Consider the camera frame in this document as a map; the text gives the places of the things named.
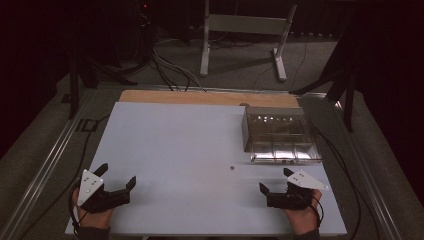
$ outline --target metal bar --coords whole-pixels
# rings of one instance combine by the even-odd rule
[[[377,184],[373,178],[373,175],[368,167],[367,161],[365,157],[362,155],[362,152],[360,151],[357,141],[355,140],[354,136],[348,132],[348,130],[346,129],[343,123],[342,114],[341,114],[343,110],[342,110],[341,104],[337,102],[336,105],[337,106],[333,105],[333,110],[335,112],[335,115],[338,118],[338,122],[346,137],[346,140],[349,143],[349,146],[352,147],[354,157],[358,163],[357,165],[358,165],[361,178],[364,181],[365,189],[368,192],[371,203],[374,206],[374,210],[380,220],[380,224],[383,228],[383,231],[385,232],[387,239],[402,240],[403,238],[400,235],[399,230],[393,221],[393,218],[389,212],[388,206],[383,196],[381,195],[380,190],[377,187]]]
[[[208,75],[209,67],[209,0],[205,0],[205,27],[203,32],[203,51],[202,60],[200,63],[200,76],[206,77]]]
[[[18,203],[12,217],[6,223],[5,227],[0,233],[0,239],[16,239],[18,234],[23,227],[25,221],[28,218],[29,213],[35,205],[38,197],[44,189],[51,173],[56,167],[66,145],[68,144],[79,120],[81,119],[81,113],[85,106],[94,95],[94,90],[86,90],[81,99],[81,108],[76,112],[74,118],[69,120],[64,129],[62,130],[59,138],[53,145],[50,154],[45,159],[43,165],[38,170],[31,183],[28,185],[22,199]]]
[[[209,15],[209,30],[280,35],[284,31],[285,19],[232,15]]]
[[[282,24],[283,29],[281,32],[281,39],[280,43],[278,44],[278,47],[274,49],[274,60],[275,60],[275,66],[277,68],[278,73],[278,80],[285,82],[287,80],[286,70],[284,69],[283,59],[281,57],[281,54],[283,53],[284,45],[286,44],[287,36],[290,32],[290,27],[293,22],[293,16],[296,12],[296,4],[292,4],[290,7],[289,14],[287,18],[284,20],[284,23]]]

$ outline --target white table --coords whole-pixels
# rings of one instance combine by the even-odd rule
[[[92,162],[103,163],[105,190],[137,176],[131,203],[117,208],[113,234],[137,236],[276,236],[290,234],[285,215],[266,206],[259,182],[285,192],[284,166],[253,165],[243,151],[244,107],[116,103]],[[322,164],[302,168],[330,186],[320,232],[346,234]],[[72,234],[68,225],[66,233]]]

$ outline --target transparent container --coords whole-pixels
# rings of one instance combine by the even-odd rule
[[[321,162],[302,108],[246,107],[242,121],[244,151],[252,162]]]

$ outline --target black cable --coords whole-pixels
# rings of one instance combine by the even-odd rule
[[[101,118],[100,120],[94,120],[96,122],[96,125],[93,128],[96,129],[97,126],[103,120],[108,118],[109,116],[110,115],[107,115],[107,116]],[[82,155],[81,155],[81,159],[80,159],[80,162],[78,164],[77,171],[74,173],[74,176],[72,177],[72,180],[66,185],[65,189],[63,189],[62,192],[53,200],[53,202],[38,216],[38,218],[36,218],[36,220],[22,233],[21,237],[18,238],[19,240],[22,240],[22,239],[25,238],[25,236],[31,231],[31,229],[33,229],[35,227],[35,225],[41,220],[41,218],[43,218],[44,215],[46,215],[47,212],[50,211],[50,209],[59,201],[60,198],[62,198],[63,194],[65,194],[67,189],[74,182],[74,179],[76,179],[78,177],[79,173],[81,172],[82,163],[84,162],[84,157],[85,157],[85,153],[87,151],[87,146],[88,146],[88,140],[90,139],[91,133],[92,133],[92,131],[89,131],[88,134],[87,134],[87,137],[86,137],[85,143],[84,143],[83,152],[82,152]]]
[[[176,86],[177,86],[177,84],[174,83],[174,82],[172,82],[170,79],[168,79],[168,77],[164,74],[164,72],[160,68],[158,62],[154,58],[152,59],[152,62],[156,65],[156,68],[153,68],[153,69],[156,69],[158,71],[158,73],[161,76],[162,80],[165,82],[166,85],[168,85],[168,88],[171,91],[174,91],[174,89],[171,86],[171,83],[174,84],[174,85],[176,85]]]
[[[292,82],[292,85],[290,86],[289,91],[292,90],[293,85],[296,82],[297,72],[299,71],[300,67],[303,65],[303,62],[305,62],[305,59],[306,59],[306,46],[308,45],[309,37],[310,37],[310,35],[308,34],[308,37],[306,38],[304,49],[303,49],[303,59],[300,62],[299,66],[297,66],[296,72],[294,73],[293,82]]]
[[[162,56],[160,56],[160,55],[158,55],[158,54],[156,54],[156,57],[158,57],[158,58],[159,58],[159,59],[161,59],[162,61],[167,62],[169,65],[174,66],[177,70],[175,70],[175,69],[173,69],[173,68],[171,68],[171,67],[169,67],[169,66],[163,65],[163,64],[161,64],[160,62],[158,62],[158,64],[159,64],[159,65],[161,65],[162,67],[167,68],[167,69],[169,69],[169,70],[171,70],[171,71],[173,71],[173,72],[176,72],[176,73],[178,73],[178,74],[181,74],[181,75],[183,75],[183,76],[185,76],[185,77],[187,78],[187,84],[186,84],[186,87],[185,87],[184,91],[187,91],[187,89],[189,88],[189,86],[190,86],[190,83],[191,83],[191,82],[193,82],[194,84],[196,84],[198,87],[202,88],[202,87],[200,86],[200,84],[198,84],[196,81],[194,81],[194,80],[193,80],[193,79],[192,79],[189,75],[187,75],[187,73],[186,73],[186,72],[184,72],[184,71],[183,71],[180,67],[176,66],[175,64],[173,64],[172,62],[168,61],[166,58],[164,58],[164,57],[162,57]]]
[[[168,61],[168,60],[166,60],[165,58],[163,58],[163,57],[161,57],[161,56],[159,56],[159,55],[156,55],[156,57],[158,57],[159,59],[161,59],[162,61],[165,61],[165,62],[167,62],[167,63],[169,63],[170,65],[172,65],[172,66],[175,66],[173,63],[171,63],[170,61]],[[168,69],[168,70],[171,70],[171,71],[173,71],[173,72],[175,72],[175,73],[178,73],[178,74],[181,74],[181,75],[183,75],[183,76],[185,76],[186,78],[187,78],[187,84],[186,84],[186,87],[184,88],[184,91],[185,92],[187,92],[187,89],[189,88],[189,86],[190,86],[190,83],[191,83],[191,81],[193,81],[183,70],[181,70],[181,68],[178,68],[178,67],[175,67],[177,70],[175,70],[175,69],[173,69],[173,68],[171,68],[171,67],[169,67],[169,66],[167,66],[167,65],[164,65],[164,64],[162,64],[162,63],[160,63],[160,62],[158,62],[158,64],[160,65],[160,66],[162,66],[162,67],[164,67],[164,68],[166,68],[166,69]]]
[[[317,227],[319,228],[321,226],[321,222],[324,219],[324,208],[322,207],[321,203],[318,201],[318,199],[316,199],[314,196],[312,196],[315,201],[317,201],[318,205],[321,208],[321,212],[322,212],[322,217],[320,218],[318,210],[312,206],[312,204],[310,204],[308,201],[306,201],[305,198],[303,198],[300,194],[290,191],[290,194],[296,195],[298,198],[300,198],[304,203],[308,204],[308,207],[315,213],[315,215],[317,216]]]
[[[179,74],[181,74],[181,75],[184,75],[186,78],[187,78],[187,85],[186,85],[186,87],[185,87],[185,91],[187,91],[187,89],[188,89],[188,87],[189,87],[189,85],[190,85],[190,81],[192,81],[194,84],[196,84],[202,91],[204,91],[204,92],[206,92],[206,90],[205,89],[203,89],[203,87],[200,85],[200,83],[197,81],[197,79],[196,79],[196,77],[193,75],[193,77],[196,79],[196,80],[193,80],[189,75],[187,75],[187,73],[186,73],[186,71],[187,72],[189,72],[188,70],[186,70],[186,69],[184,69],[184,68],[182,68],[182,67],[179,67],[179,66],[177,66],[177,65],[175,65],[175,64],[173,64],[172,62],[170,62],[169,60],[167,60],[166,58],[164,58],[164,57],[162,57],[162,56],[160,56],[159,54],[157,54],[156,53],[156,51],[154,51],[153,50],[153,52],[154,52],[154,55],[157,57],[157,58],[159,58],[159,60],[161,60],[161,61],[163,61],[163,62],[165,62],[165,63],[167,63],[168,65],[170,65],[170,66],[172,66],[172,67],[174,67],[174,68],[176,68],[176,69],[178,69],[178,71],[176,71],[175,69],[172,69],[172,68],[170,68],[170,67],[168,67],[168,66],[165,66],[165,65],[163,65],[163,64],[161,64],[160,62],[158,62],[158,64],[160,65],[160,66],[163,66],[163,67],[165,67],[165,68],[167,68],[167,69],[169,69],[169,70],[172,70],[172,71],[174,71],[174,72],[176,72],[176,73],[179,73]]]
[[[256,77],[256,79],[255,79],[255,81],[253,82],[253,86],[252,86],[252,92],[254,92],[255,93],[255,86],[256,86],[256,83],[258,82],[258,80],[259,80],[259,77],[262,75],[262,74],[264,74],[264,73],[266,73],[266,72],[268,72],[269,70],[271,70],[271,68],[273,68],[274,67],[274,65],[271,65],[271,67],[269,67],[269,68],[267,68],[267,69],[265,69],[264,71],[262,71],[257,77]]]
[[[318,206],[321,208],[321,218],[319,220],[319,223],[321,224],[322,220],[324,219],[324,208],[322,208],[320,201],[318,201],[318,199],[316,199],[316,197],[312,196],[312,198],[315,199],[315,201],[317,201]]]
[[[324,139],[324,141],[329,146],[331,152],[336,157],[336,160],[337,160],[338,164],[340,165],[341,169],[343,170],[343,172],[347,176],[348,181],[349,181],[349,183],[350,183],[350,185],[351,185],[351,187],[353,189],[353,192],[355,194],[356,202],[357,202],[357,205],[358,205],[358,221],[357,221],[357,224],[356,224],[356,227],[355,227],[355,230],[354,230],[354,232],[352,234],[351,239],[353,239],[356,236],[357,231],[359,229],[360,221],[361,221],[361,206],[360,206],[361,204],[360,204],[360,201],[358,199],[358,195],[361,197],[361,199],[364,202],[364,204],[365,204],[368,212],[370,213],[371,219],[372,219],[373,224],[374,224],[374,226],[376,228],[377,239],[380,239],[380,233],[378,231],[377,221],[375,220],[374,215],[372,214],[371,208],[370,208],[370,206],[368,205],[368,203],[365,200],[365,197],[362,195],[362,193],[359,191],[358,187],[353,182],[353,180],[352,180],[352,178],[350,176],[350,173],[348,171],[348,168],[347,168],[347,165],[346,165],[346,162],[345,162],[344,158],[342,157],[341,153],[337,150],[337,148],[334,146],[334,144],[327,137],[325,137],[324,134],[317,127],[314,127],[314,129],[317,131],[318,135],[320,135]]]

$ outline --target cable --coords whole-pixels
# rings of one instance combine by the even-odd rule
[[[187,84],[186,84],[186,87],[184,88],[184,91],[185,92],[187,92],[187,90],[188,90],[188,88],[190,87],[190,83],[191,83],[191,81],[192,81],[192,79],[190,78],[190,76],[188,76],[184,71],[182,71],[181,69],[178,69],[177,68],[177,70],[176,69],[174,69],[174,68],[171,68],[171,67],[169,67],[169,66],[167,66],[167,65],[164,65],[163,63],[160,63],[160,62],[158,62],[158,64],[160,65],[160,66],[162,66],[162,67],[164,67],[164,68],[166,68],[166,69],[168,69],[168,70],[170,70],[170,71],[173,71],[173,72],[175,72],[175,73],[178,73],[178,74],[181,74],[181,75],[184,75],[186,78],[187,78]]]
[[[157,63],[157,61],[154,58],[152,59],[152,62],[156,65],[156,68],[154,68],[154,69],[156,69],[159,72],[159,75],[161,76],[161,78],[165,82],[165,84],[168,85],[168,88],[171,91],[174,91],[174,89],[171,86],[171,83],[174,84],[175,86],[177,86],[177,84],[172,82],[170,79],[168,79],[168,77],[164,74],[164,72],[162,71],[159,64]]]
[[[188,73],[189,75],[191,75],[193,78],[194,78],[194,82],[196,83],[196,85],[197,86],[199,86],[199,88],[202,90],[202,91],[204,91],[204,92],[206,92],[206,90],[205,89],[203,89],[203,87],[200,85],[200,83],[199,83],[199,81],[197,80],[197,77],[196,76],[194,76],[194,74],[193,73],[191,73],[190,71],[188,71],[187,69],[184,69],[184,68],[182,68],[182,67],[179,67],[179,66],[177,66],[177,65],[175,65],[175,64],[172,64],[172,63],[170,63],[170,62],[168,62],[168,61],[166,61],[166,60],[164,60],[162,57],[160,57],[157,53],[156,53],[156,50],[153,48],[153,53],[159,58],[159,60],[161,60],[162,62],[164,62],[165,64],[167,64],[167,65],[169,65],[169,66],[172,66],[172,67],[175,67],[175,68],[177,68],[177,69],[180,69],[181,71],[184,71],[184,72],[186,72],[186,73]]]
[[[307,44],[308,44],[308,42],[309,42],[309,37],[310,37],[310,34],[308,34],[308,37],[306,38],[305,46],[304,46],[304,50],[303,50],[303,59],[302,59],[302,61],[300,62],[299,66],[297,67],[296,72],[294,73],[293,82],[292,82],[292,85],[290,86],[290,90],[289,90],[289,91],[291,91],[291,90],[292,90],[292,88],[293,88],[293,86],[294,86],[294,83],[296,82],[297,72],[299,71],[300,67],[302,66],[303,62],[304,62],[304,61],[305,61],[305,59],[306,59],[306,45],[307,45]]]
[[[255,79],[255,81],[253,82],[253,85],[252,85],[252,92],[253,93],[255,93],[255,86],[256,86],[256,83],[258,82],[258,80],[259,80],[259,77],[262,75],[262,74],[264,74],[264,73],[266,73],[266,72],[268,72],[271,68],[273,68],[274,67],[274,65],[271,65],[271,67],[269,67],[269,68],[267,68],[265,71],[263,71],[263,72],[261,72],[257,77],[256,77],[256,79]]]
[[[358,199],[358,195],[361,197],[362,201],[365,203],[365,206],[366,206],[368,212],[370,213],[373,224],[375,226],[376,233],[377,233],[377,239],[380,239],[380,233],[378,231],[377,221],[375,220],[375,218],[372,214],[371,208],[365,200],[365,197],[361,194],[358,187],[353,182],[344,158],[342,157],[340,152],[337,150],[337,148],[334,146],[334,144],[327,137],[325,137],[324,134],[317,127],[314,126],[314,130],[317,131],[318,135],[320,135],[324,139],[324,141],[327,143],[327,145],[329,146],[329,148],[330,148],[331,152],[334,154],[338,164],[340,165],[341,169],[343,170],[343,172],[347,176],[348,181],[349,181],[350,185],[352,186],[353,192],[355,194],[356,202],[357,202],[357,205],[358,205],[358,221],[356,223],[356,226],[355,226],[354,232],[351,236],[351,239],[354,239],[354,237],[356,236],[358,229],[359,229],[360,221],[361,221],[361,204],[360,204],[360,201]]]
[[[93,127],[93,129],[97,128],[97,126],[106,118],[108,118],[110,115],[107,115],[103,118],[101,118],[100,120],[91,120],[91,121],[95,121],[96,124]],[[62,190],[62,192],[53,200],[53,202],[38,216],[38,218],[36,218],[36,220],[30,224],[30,226],[22,233],[21,237],[19,237],[19,240],[22,240],[25,238],[25,236],[31,231],[31,229],[33,229],[35,227],[35,225],[41,220],[41,218],[44,217],[44,215],[46,215],[46,213],[48,211],[50,211],[50,209],[59,201],[59,199],[63,196],[63,194],[65,194],[65,192],[67,191],[67,189],[72,185],[72,183],[74,182],[74,179],[76,179],[79,175],[79,173],[81,172],[81,167],[82,167],[82,163],[84,162],[84,157],[85,157],[85,153],[87,151],[87,146],[88,146],[88,140],[90,139],[92,131],[89,131],[87,134],[87,137],[85,139],[85,143],[84,143],[84,148],[82,151],[82,155],[80,158],[80,162],[78,164],[78,168],[77,171],[74,173],[74,176],[72,177],[72,180],[66,185],[65,189]]]

